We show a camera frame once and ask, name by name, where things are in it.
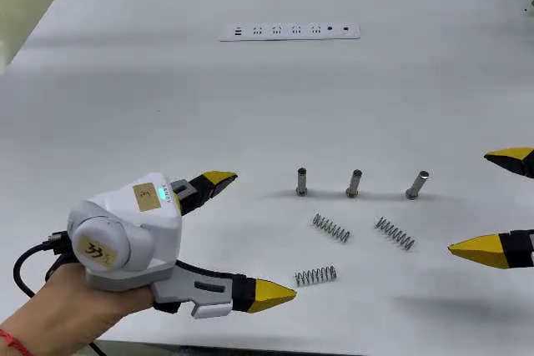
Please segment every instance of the power strip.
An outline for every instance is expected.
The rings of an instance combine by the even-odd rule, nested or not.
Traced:
[[[316,39],[358,39],[360,27],[354,23],[251,23],[230,24],[221,42],[294,41]]]

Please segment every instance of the metal pin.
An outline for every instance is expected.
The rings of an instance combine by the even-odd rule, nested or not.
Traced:
[[[419,191],[423,188],[426,180],[430,177],[430,174],[426,171],[420,171],[416,180],[411,185],[411,188],[406,190],[406,197],[410,200],[415,200],[419,196]]]
[[[352,172],[352,177],[350,177],[350,184],[345,194],[347,198],[355,198],[358,196],[358,185],[360,184],[361,170],[354,170]]]
[[[297,195],[306,196],[308,189],[306,188],[306,169],[301,167],[297,171]]]

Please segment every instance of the sticker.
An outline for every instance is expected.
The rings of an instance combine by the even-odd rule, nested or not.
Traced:
[[[141,183],[133,186],[133,193],[137,199],[137,205],[141,212],[152,210],[154,208],[161,208],[158,193],[153,183]]]
[[[111,268],[117,258],[117,252],[99,241],[95,241],[87,235],[82,235],[78,242],[78,252],[94,262]]]

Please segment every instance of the coil spring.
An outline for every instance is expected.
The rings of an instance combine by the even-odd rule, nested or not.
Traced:
[[[408,236],[407,233],[398,229],[395,225],[393,225],[390,221],[387,221],[384,217],[380,217],[378,223],[375,224],[375,228],[379,229],[382,233],[397,242],[400,246],[404,248],[404,250],[410,250],[410,248],[416,242],[414,239]]]
[[[339,239],[341,242],[347,242],[350,236],[350,231],[344,230],[334,222],[330,221],[326,217],[322,217],[320,214],[316,214],[313,221],[314,225],[329,233],[332,237]]]
[[[301,285],[313,285],[316,283],[324,283],[326,281],[333,281],[337,278],[334,266],[327,266],[321,268],[313,268],[305,270],[301,273],[295,274],[297,287]]]

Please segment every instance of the hand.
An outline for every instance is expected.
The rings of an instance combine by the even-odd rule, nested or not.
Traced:
[[[121,293],[90,288],[82,265],[65,264],[0,328],[35,356],[70,355],[153,302],[148,287]]]

